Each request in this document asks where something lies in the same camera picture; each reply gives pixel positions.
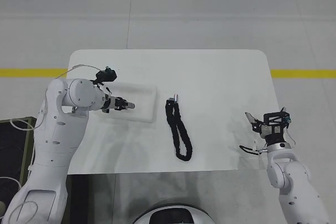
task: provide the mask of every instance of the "yellow line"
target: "yellow line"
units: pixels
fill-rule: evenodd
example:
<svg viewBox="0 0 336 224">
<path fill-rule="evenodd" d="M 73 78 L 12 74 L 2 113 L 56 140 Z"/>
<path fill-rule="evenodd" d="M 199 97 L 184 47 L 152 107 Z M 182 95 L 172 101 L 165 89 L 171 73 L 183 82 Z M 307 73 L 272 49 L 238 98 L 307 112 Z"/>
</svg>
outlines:
<svg viewBox="0 0 336 224">
<path fill-rule="evenodd" d="M 272 69 L 273 78 L 336 78 L 336 70 Z"/>
<path fill-rule="evenodd" d="M 0 68 L 1 78 L 42 77 L 55 78 L 67 71 L 65 68 Z M 336 78 L 336 70 L 273 69 L 273 78 Z"/>
<path fill-rule="evenodd" d="M 54 78 L 66 72 L 65 68 L 0 68 L 0 78 L 41 77 Z"/>
</svg>

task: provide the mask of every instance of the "white cable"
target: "white cable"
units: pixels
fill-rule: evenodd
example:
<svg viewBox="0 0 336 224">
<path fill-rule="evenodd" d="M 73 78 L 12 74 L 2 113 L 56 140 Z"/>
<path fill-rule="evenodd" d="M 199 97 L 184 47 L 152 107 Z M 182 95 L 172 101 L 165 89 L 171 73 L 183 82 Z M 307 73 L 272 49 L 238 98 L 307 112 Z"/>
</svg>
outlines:
<svg viewBox="0 0 336 224">
<path fill-rule="evenodd" d="M 14 178 L 9 178 L 8 176 L 0 176 L 0 179 L 10 179 L 10 180 L 13 180 L 13 181 L 15 181 L 15 182 L 18 184 L 18 190 L 21 189 L 21 184 L 20 184 L 20 182 L 17 181 L 16 179 L 14 179 Z"/>
<path fill-rule="evenodd" d="M 76 68 L 79 68 L 79 67 L 90 67 L 90 68 L 95 68 L 95 69 L 97 69 L 98 71 L 102 71 L 101 69 L 99 69 L 99 68 L 97 68 L 97 67 L 95 67 L 95 66 L 89 66 L 89 65 L 86 65 L 86 64 L 78 64 L 78 65 L 76 65 L 76 66 L 73 66 L 70 70 L 68 70 L 68 71 L 66 71 L 66 72 L 64 72 L 64 73 L 62 73 L 62 74 L 60 74 L 58 77 L 55 78 L 55 80 L 58 79 L 59 77 L 63 76 L 64 74 L 67 74 L 67 73 L 69 73 L 70 71 L 72 71 L 72 70 L 74 70 L 74 69 L 76 69 Z M 24 121 L 24 120 L 21 120 L 21 119 L 19 119 L 19 118 L 12 118 L 12 119 L 10 119 L 10 124 L 11 124 L 14 128 L 16 128 L 16 129 L 18 129 L 18 130 L 25 130 L 25 131 L 35 130 L 36 128 L 40 127 L 40 126 L 42 125 L 44 119 L 45 119 L 45 114 L 46 114 L 46 112 L 47 112 L 47 96 L 46 96 L 46 93 L 47 93 L 47 88 L 46 88 L 46 91 L 45 91 L 45 111 L 44 111 L 44 116 L 43 116 L 43 118 L 42 118 L 42 120 L 41 120 L 41 122 L 40 122 L 39 125 L 37 125 L 37 126 L 34 128 L 31 124 L 29 124 L 28 122 L 26 122 L 26 121 Z M 19 128 L 18 126 L 14 125 L 14 123 L 13 123 L 14 120 L 18 120 L 18 121 L 20 121 L 20 122 L 24 122 L 24 123 L 27 124 L 30 128 Z"/>
<path fill-rule="evenodd" d="M 11 216 L 12 214 L 14 213 L 14 211 L 16 211 L 16 209 L 20 208 L 20 206 L 23 206 L 24 204 L 27 204 L 27 203 L 33 203 L 36 205 L 36 211 L 35 213 L 33 214 L 33 216 L 31 216 L 31 218 L 26 222 L 26 223 L 29 223 L 37 214 L 38 210 L 39 210 L 39 206 L 36 202 L 34 202 L 33 200 L 28 200 L 26 202 L 22 202 L 21 204 L 19 204 L 18 206 L 16 206 L 16 208 L 11 212 L 11 214 L 9 215 L 9 219 L 8 219 L 8 223 L 10 224 L 10 220 L 11 220 Z"/>
<path fill-rule="evenodd" d="M 17 181 L 16 179 L 14 178 L 9 178 L 8 176 L 0 176 L 0 179 L 10 179 L 10 180 L 13 180 L 15 181 L 17 184 L 18 184 L 18 189 L 20 190 L 21 189 L 21 184 L 19 181 Z"/>
<path fill-rule="evenodd" d="M 293 147 L 292 149 L 296 146 L 296 142 L 295 140 L 291 137 L 291 135 L 289 134 L 289 131 L 286 129 L 286 134 L 289 136 L 289 138 L 293 141 Z"/>
<path fill-rule="evenodd" d="M 31 169 L 32 169 L 32 166 L 34 165 L 34 157 L 35 157 L 35 144 L 34 144 L 34 150 L 32 151 L 32 155 L 31 155 L 31 162 L 28 168 L 29 172 L 27 173 L 27 179 L 29 179 L 31 175 Z"/>
</svg>

